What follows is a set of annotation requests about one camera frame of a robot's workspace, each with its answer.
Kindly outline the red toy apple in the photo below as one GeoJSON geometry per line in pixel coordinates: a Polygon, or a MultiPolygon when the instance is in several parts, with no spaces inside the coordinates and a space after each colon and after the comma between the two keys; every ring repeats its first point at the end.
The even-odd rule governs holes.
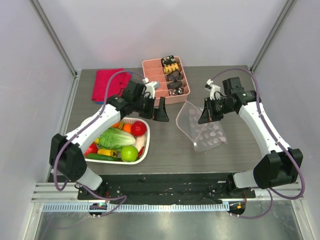
{"type": "Polygon", "coordinates": [[[135,137],[144,135],[147,131],[147,126],[142,121],[136,121],[131,126],[131,134],[135,137]]]}

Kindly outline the clear zip top bag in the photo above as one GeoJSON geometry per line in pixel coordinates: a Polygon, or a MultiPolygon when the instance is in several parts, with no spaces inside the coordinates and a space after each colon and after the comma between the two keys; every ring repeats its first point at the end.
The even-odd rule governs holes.
{"type": "Polygon", "coordinates": [[[221,144],[226,144],[228,141],[219,122],[198,124],[201,110],[201,108],[186,101],[175,120],[178,129],[189,138],[193,144],[193,149],[197,152],[207,151],[221,144]]]}

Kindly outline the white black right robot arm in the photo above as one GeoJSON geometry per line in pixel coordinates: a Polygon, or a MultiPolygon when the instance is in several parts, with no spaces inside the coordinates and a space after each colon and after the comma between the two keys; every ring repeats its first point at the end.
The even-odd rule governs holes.
{"type": "Polygon", "coordinates": [[[226,193],[233,198],[245,188],[270,189],[296,182],[303,153],[293,149],[277,132],[255,90],[245,90],[239,77],[224,80],[221,88],[209,79],[205,88],[210,92],[204,100],[198,124],[221,121],[224,115],[236,113],[246,123],[254,136],[262,159],[252,169],[234,173],[226,184],[226,193]]]}

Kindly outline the white toy radish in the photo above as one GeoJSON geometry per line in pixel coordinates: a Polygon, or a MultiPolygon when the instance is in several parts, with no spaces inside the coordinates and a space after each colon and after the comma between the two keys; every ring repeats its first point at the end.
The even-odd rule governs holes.
{"type": "Polygon", "coordinates": [[[141,136],[138,136],[136,139],[135,139],[135,148],[140,151],[144,146],[145,146],[145,135],[141,135],[141,136]]]}

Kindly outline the yellow black sock roll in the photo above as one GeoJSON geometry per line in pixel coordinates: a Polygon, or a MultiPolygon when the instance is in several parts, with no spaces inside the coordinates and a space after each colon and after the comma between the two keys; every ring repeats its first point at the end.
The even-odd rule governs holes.
{"type": "Polygon", "coordinates": [[[178,63],[171,63],[171,64],[164,65],[162,70],[164,74],[170,74],[175,71],[179,71],[180,67],[178,63]]]}

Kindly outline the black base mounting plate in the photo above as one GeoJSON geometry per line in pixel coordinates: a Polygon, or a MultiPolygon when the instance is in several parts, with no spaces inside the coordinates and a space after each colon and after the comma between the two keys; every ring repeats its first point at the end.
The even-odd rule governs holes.
{"type": "Polygon", "coordinates": [[[206,205],[223,199],[254,199],[250,188],[235,189],[229,173],[106,174],[96,194],[112,198],[126,195],[128,205],[206,205]]]}

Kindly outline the dark brown sock roll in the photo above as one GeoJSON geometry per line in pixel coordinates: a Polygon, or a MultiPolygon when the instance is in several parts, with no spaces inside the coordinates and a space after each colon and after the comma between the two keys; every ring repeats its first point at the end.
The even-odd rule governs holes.
{"type": "Polygon", "coordinates": [[[182,74],[176,70],[167,75],[167,81],[180,81],[182,79],[182,74]]]}

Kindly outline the black pink dotted sock roll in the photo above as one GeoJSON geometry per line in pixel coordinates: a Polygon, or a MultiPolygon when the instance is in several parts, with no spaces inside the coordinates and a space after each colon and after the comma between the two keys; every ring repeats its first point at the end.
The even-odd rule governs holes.
{"type": "Polygon", "coordinates": [[[180,95],[183,95],[184,94],[184,88],[183,87],[177,87],[177,88],[173,88],[173,89],[170,89],[168,91],[169,93],[169,96],[170,97],[173,97],[173,96],[180,96],[180,95]]]}

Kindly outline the black brown sock roll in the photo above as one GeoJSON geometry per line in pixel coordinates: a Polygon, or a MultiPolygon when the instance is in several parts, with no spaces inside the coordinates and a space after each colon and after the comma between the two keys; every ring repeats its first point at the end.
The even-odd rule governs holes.
{"type": "Polygon", "coordinates": [[[168,90],[178,89],[178,88],[182,88],[182,87],[183,87],[183,83],[181,80],[172,81],[167,84],[168,90]]]}

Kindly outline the green toy cucumber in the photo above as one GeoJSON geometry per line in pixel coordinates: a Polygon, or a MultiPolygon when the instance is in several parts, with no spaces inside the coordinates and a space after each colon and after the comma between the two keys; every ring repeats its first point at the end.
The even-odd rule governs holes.
{"type": "Polygon", "coordinates": [[[98,154],[98,153],[89,153],[85,158],[90,160],[121,162],[120,158],[98,154]]]}

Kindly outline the red toy tomato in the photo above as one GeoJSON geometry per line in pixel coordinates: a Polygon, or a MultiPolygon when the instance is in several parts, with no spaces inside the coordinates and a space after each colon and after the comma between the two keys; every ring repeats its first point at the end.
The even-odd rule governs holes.
{"type": "Polygon", "coordinates": [[[97,153],[98,153],[98,147],[95,143],[92,143],[84,152],[84,156],[87,156],[89,154],[97,154],[97,153]]]}

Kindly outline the white perforated plastic basket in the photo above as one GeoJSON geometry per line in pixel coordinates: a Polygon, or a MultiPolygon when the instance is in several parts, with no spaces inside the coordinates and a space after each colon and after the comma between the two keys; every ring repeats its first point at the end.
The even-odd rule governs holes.
{"type": "MultiPolygon", "coordinates": [[[[142,120],[142,119],[138,119],[138,118],[132,118],[132,117],[125,117],[123,120],[121,120],[121,122],[123,122],[123,124],[127,124],[127,123],[129,123],[129,124],[133,124],[134,122],[136,122],[136,121],[141,121],[141,122],[143,122],[145,125],[146,125],[146,127],[147,127],[147,131],[146,131],[146,133],[144,134],[145,135],[145,142],[144,142],[144,147],[145,147],[145,149],[144,149],[144,151],[143,151],[143,154],[141,155],[141,157],[137,157],[137,159],[135,160],[135,161],[133,161],[133,162],[124,162],[124,161],[122,161],[122,159],[121,159],[121,149],[123,148],[123,147],[121,147],[121,148],[118,148],[118,149],[108,149],[108,150],[116,150],[116,151],[119,151],[119,156],[118,156],[118,158],[120,158],[121,159],[121,161],[102,161],[102,160],[93,160],[93,159],[87,159],[86,158],[86,156],[84,156],[84,158],[85,158],[85,160],[87,161],[87,162],[92,162],[92,163],[103,163],[103,164],[115,164],[115,165],[135,165],[135,164],[138,164],[138,163],[140,163],[140,162],[142,162],[143,160],[144,160],[144,158],[146,157],[146,155],[147,155],[147,152],[148,152],[148,148],[149,148],[149,144],[150,144],[150,127],[149,127],[149,125],[144,121],[144,120],[142,120]]],[[[98,144],[98,142],[99,142],[99,139],[96,139],[95,141],[94,141],[94,143],[97,145],[97,147],[98,147],[98,150],[99,149],[106,149],[106,148],[104,148],[104,147],[101,147],[99,144],[98,144]]]]}

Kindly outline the green toy lettuce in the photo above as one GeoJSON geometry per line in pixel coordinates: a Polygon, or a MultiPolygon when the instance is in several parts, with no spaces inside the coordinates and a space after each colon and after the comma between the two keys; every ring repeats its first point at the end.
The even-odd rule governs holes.
{"type": "Polygon", "coordinates": [[[98,137],[98,144],[105,149],[119,149],[135,143],[136,139],[130,133],[112,127],[98,137]]]}

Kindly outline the green toy apple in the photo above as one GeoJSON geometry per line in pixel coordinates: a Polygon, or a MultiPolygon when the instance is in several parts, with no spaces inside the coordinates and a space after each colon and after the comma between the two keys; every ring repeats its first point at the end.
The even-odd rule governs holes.
{"type": "Polygon", "coordinates": [[[134,162],[138,158],[138,150],[134,146],[124,146],[120,151],[120,158],[123,162],[134,162]]]}

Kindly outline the red toy chili pepper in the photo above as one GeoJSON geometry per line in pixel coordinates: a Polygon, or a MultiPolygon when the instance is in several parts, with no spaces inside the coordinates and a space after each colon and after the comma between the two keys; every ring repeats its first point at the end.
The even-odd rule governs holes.
{"type": "Polygon", "coordinates": [[[145,149],[144,146],[140,149],[140,151],[138,152],[138,156],[137,156],[138,158],[140,158],[142,156],[144,149],[145,149]]]}

